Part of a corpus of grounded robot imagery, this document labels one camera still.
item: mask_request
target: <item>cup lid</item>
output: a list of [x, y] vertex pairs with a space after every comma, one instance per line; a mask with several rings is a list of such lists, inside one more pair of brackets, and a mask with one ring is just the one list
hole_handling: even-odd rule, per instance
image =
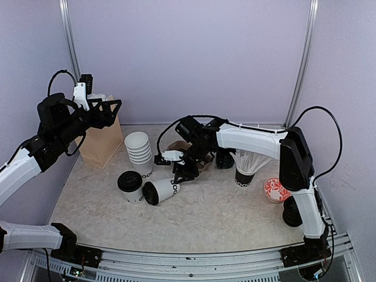
[[142, 186], [142, 176], [138, 172], [129, 170], [119, 176], [117, 186], [123, 192], [134, 192]]
[[159, 203], [158, 192], [157, 189], [155, 189], [155, 186], [152, 182], [145, 183], [145, 185], [142, 188], [142, 193], [143, 197], [149, 204], [156, 206]]

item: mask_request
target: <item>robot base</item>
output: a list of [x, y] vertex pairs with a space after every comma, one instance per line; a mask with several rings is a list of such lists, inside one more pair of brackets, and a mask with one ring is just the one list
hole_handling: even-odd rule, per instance
[[96, 248], [76, 245], [76, 250], [73, 256], [67, 256], [66, 253], [61, 250], [52, 250], [51, 257], [68, 263], [98, 268], [102, 258], [102, 251]]
[[319, 239], [304, 237], [303, 245], [281, 249], [283, 266], [297, 266], [330, 257], [331, 250], [327, 241], [328, 233], [329, 229], [326, 226], [324, 234]]

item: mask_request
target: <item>white paper cup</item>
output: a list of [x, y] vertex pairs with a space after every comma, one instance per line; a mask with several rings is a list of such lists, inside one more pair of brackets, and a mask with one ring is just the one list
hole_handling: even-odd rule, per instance
[[127, 151], [131, 154], [138, 154], [138, 153], [142, 153], [144, 152], [145, 150], [150, 150], [150, 143], [148, 142], [147, 144], [143, 145], [142, 147], [138, 148], [138, 149], [130, 149], [128, 148], [127, 146], [125, 146], [127, 148]]
[[145, 148], [145, 149], [143, 149], [142, 151], [139, 151], [139, 152], [132, 152], [130, 150], [127, 150], [128, 155], [132, 156], [132, 157], [142, 156], [142, 155], [145, 155], [147, 153], [150, 153], [151, 151], [152, 150], [151, 150], [150, 146], [148, 146], [147, 148]]
[[130, 150], [140, 149], [149, 144], [149, 137], [144, 132], [133, 132], [125, 138], [124, 144]]
[[146, 182], [142, 189], [145, 200], [155, 206], [174, 196], [180, 191], [180, 185], [173, 183], [173, 179], [170, 178]]
[[150, 175], [152, 175], [153, 162], [151, 158], [146, 163], [142, 163], [142, 164], [132, 163], [132, 165], [135, 168], [135, 171], [141, 174], [142, 178], [147, 178], [147, 177], [150, 177]]
[[142, 165], [144, 162], [148, 162], [152, 158], [152, 154], [148, 153], [145, 157], [131, 157], [129, 156], [130, 162]]
[[138, 204], [143, 200], [142, 193], [143, 179], [137, 172], [124, 172], [117, 180], [117, 186], [125, 199], [132, 204]]

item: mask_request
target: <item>paper bag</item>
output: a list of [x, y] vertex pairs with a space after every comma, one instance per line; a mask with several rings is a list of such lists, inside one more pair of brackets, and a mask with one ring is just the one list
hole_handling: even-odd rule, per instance
[[[106, 99], [106, 96], [93, 95], [90, 98]], [[113, 97], [110, 96], [106, 100], [113, 100]], [[78, 137], [75, 140], [77, 145], [81, 139], [82, 137]], [[111, 127], [104, 127], [103, 129], [89, 128], [86, 131], [85, 140], [79, 151], [87, 165], [104, 169], [122, 142], [123, 133], [120, 128], [119, 118], [116, 117]]]

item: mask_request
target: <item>wire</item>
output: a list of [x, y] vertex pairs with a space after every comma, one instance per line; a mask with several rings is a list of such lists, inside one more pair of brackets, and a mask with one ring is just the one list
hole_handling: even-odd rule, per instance
[[[224, 123], [228, 123], [229, 121], [228, 120], [226, 120], [226, 119], [222, 119], [222, 118], [220, 118], [220, 117], [218, 117], [218, 116], [211, 116], [211, 115], [190, 115], [191, 117], [193, 117], [193, 118], [206, 118], [206, 117], [208, 117], [208, 118], [211, 118], [211, 119], [220, 119], [220, 120], [222, 120]], [[163, 135], [165, 135], [165, 133], [171, 128], [171, 127], [173, 127], [175, 124], [177, 124], [178, 122], [181, 122], [183, 119], [184, 119], [185, 117], [182, 117], [182, 118], [180, 118], [180, 119], [178, 119], [178, 120], [175, 120], [173, 123], [171, 123], [160, 135], [159, 135], [159, 137], [158, 137], [158, 140], [157, 140], [157, 151], [158, 151], [158, 155], [159, 156], [161, 156], [162, 155], [162, 153], [161, 153], [161, 151], [160, 151], [160, 147], [159, 147], [159, 143], [160, 143], [160, 140], [162, 139], [162, 136]]]
[[[330, 117], [332, 118], [332, 120], [334, 121], [335, 123], [335, 126], [337, 127], [337, 131], [338, 131], [338, 136], [340, 138], [340, 149], [339, 149], [339, 152], [338, 152], [338, 156], [334, 162], [334, 164], [326, 171], [320, 173], [318, 176], [316, 176], [314, 179], [313, 179], [313, 185], [315, 185], [317, 179], [319, 179], [321, 176], [324, 176], [325, 174], [331, 172], [337, 165], [338, 165], [338, 162], [340, 161], [341, 159], [341, 156], [342, 156], [342, 150], [343, 150], [343, 139], [342, 139], [342, 132], [341, 132], [341, 128], [340, 128], [340, 125], [338, 124], [335, 116], [326, 108], [322, 107], [322, 106], [313, 106], [313, 107], [310, 107], [310, 108], [306, 108], [301, 114], [300, 116], [297, 118], [297, 120], [288, 128], [284, 129], [284, 130], [279, 130], [279, 131], [276, 131], [276, 130], [268, 130], [268, 129], [263, 129], [263, 128], [258, 128], [258, 127], [251, 127], [251, 126], [242, 126], [242, 125], [237, 125], [236, 123], [233, 123], [233, 122], [229, 122], [227, 119], [222, 119], [220, 117], [217, 117], [217, 116], [210, 116], [210, 115], [192, 115], [191, 117], [193, 118], [206, 118], [206, 117], [210, 117], [210, 118], [214, 118], [214, 119], [220, 119], [222, 120], [224, 123], [228, 124], [228, 125], [231, 125], [231, 126], [235, 126], [235, 127], [241, 127], [241, 128], [244, 128], [244, 129], [251, 129], [251, 130], [255, 130], [255, 131], [260, 131], [260, 132], [267, 132], [267, 133], [275, 133], [275, 134], [281, 134], [281, 133], [285, 133], [285, 132], [288, 132], [289, 130], [291, 130], [299, 121], [300, 119], [307, 113], [309, 112], [310, 110], [315, 110], [315, 109], [319, 109], [319, 110], [323, 110], [325, 111], [326, 113], [328, 113], [330, 115]], [[175, 120], [172, 124], [170, 124], [158, 137], [158, 140], [157, 140], [157, 151], [158, 151], [158, 155], [162, 155], [161, 154], [161, 151], [160, 151], [160, 147], [159, 147], [159, 143], [160, 143], [160, 140], [162, 138], [162, 136], [171, 128], [173, 127], [175, 124], [177, 124], [178, 122], [180, 122], [181, 120], [183, 120], [183, 118], [181, 119], [178, 119], [178, 120]]]
[[52, 82], [55, 80], [55, 78], [56, 78], [60, 73], [66, 73], [67, 75], [69, 75], [69, 76], [72, 78], [74, 85], [76, 86], [76, 79], [75, 79], [75, 77], [74, 77], [70, 72], [68, 72], [66, 69], [61, 69], [61, 70], [59, 70], [58, 72], [56, 72], [56, 73], [51, 77], [51, 80], [49, 81], [49, 84], [48, 84], [47, 96], [49, 96], [49, 95], [51, 94], [51, 86], [52, 86]]
[[81, 278], [82, 278], [83, 273], [85, 271], [85, 267], [83, 266], [84, 262], [85, 262], [85, 255], [82, 255], [82, 263], [81, 263], [82, 270], [81, 270], [81, 275], [78, 276], [78, 279], [75, 282], [81, 281]]
[[64, 269], [63, 275], [59, 274], [63, 282], [66, 281], [66, 270]]
[[329, 226], [330, 227], [330, 232], [331, 232], [331, 244], [332, 244], [332, 250], [331, 250], [331, 258], [330, 258], [330, 261], [329, 261], [329, 265], [328, 267], [326, 268], [326, 270], [324, 271], [323, 275], [321, 275], [319, 277], [319, 279], [323, 278], [329, 271], [332, 263], [333, 263], [333, 259], [334, 259], [334, 234], [333, 234], [333, 225], [329, 225], [326, 221], [325, 222], [325, 225], [326, 226]]
[[24, 144], [25, 144], [26, 141], [22, 142], [16, 149], [16, 151], [13, 153], [12, 157], [9, 159], [9, 161], [7, 161], [7, 163], [5, 165], [3, 165], [1, 168], [0, 168], [0, 172], [2, 172], [4, 169], [6, 169], [7, 166], [9, 166], [11, 164], [11, 162], [13, 161], [13, 159], [15, 158], [15, 156], [17, 155], [18, 151], [20, 151], [23, 147], [24, 147]]
[[232, 126], [235, 126], [235, 127], [239, 127], [239, 128], [251, 129], [251, 130], [267, 132], [267, 133], [281, 133], [281, 132], [276, 131], [276, 130], [269, 130], [269, 129], [265, 129], [265, 128], [258, 128], [258, 127], [252, 127], [252, 126], [237, 125], [236, 123], [233, 123], [233, 122], [226, 122], [226, 124], [232, 125]]
[[48, 280], [49, 282], [52, 282], [52, 279], [51, 279], [51, 271], [49, 269], [49, 256], [48, 256], [48, 252], [45, 248], [43, 248], [45, 253], [46, 253], [46, 260], [47, 260], [47, 273], [48, 273]]
[[78, 149], [80, 149], [80, 147], [82, 146], [83, 141], [85, 141], [85, 137], [86, 137], [86, 132], [83, 133], [83, 135], [82, 135], [82, 139], [81, 139], [80, 143], [78, 144], [77, 148], [73, 151], [73, 153], [68, 153], [68, 151], [67, 151], [67, 152], [65, 152], [65, 154], [66, 154], [68, 157], [71, 157], [71, 156], [73, 156], [75, 153], [77, 153]]
[[335, 116], [326, 108], [322, 107], [322, 106], [313, 106], [313, 107], [310, 107], [310, 108], [307, 108], [305, 109], [301, 114], [300, 116], [298, 117], [298, 119], [287, 129], [284, 129], [282, 131], [278, 131], [278, 133], [284, 133], [284, 132], [288, 132], [291, 128], [293, 128], [299, 121], [300, 119], [305, 115], [305, 113], [309, 112], [310, 110], [315, 110], [315, 109], [319, 109], [319, 110], [323, 110], [325, 111], [326, 113], [328, 113], [328, 115], [330, 115], [330, 117], [332, 118], [332, 120], [334, 121], [335, 123], [335, 126], [337, 127], [337, 131], [338, 131], [338, 136], [340, 138], [340, 149], [339, 149], [339, 152], [338, 152], [338, 156], [337, 156], [337, 159], [335, 160], [334, 164], [326, 171], [320, 173], [318, 176], [316, 176], [314, 179], [313, 179], [313, 185], [315, 185], [317, 179], [319, 179], [321, 176], [324, 176], [325, 174], [331, 172], [338, 164], [338, 162], [340, 161], [340, 158], [341, 158], [341, 155], [342, 155], [342, 149], [343, 149], [343, 139], [342, 139], [342, 132], [341, 132], [341, 128], [340, 128], [340, 125], [338, 124]]

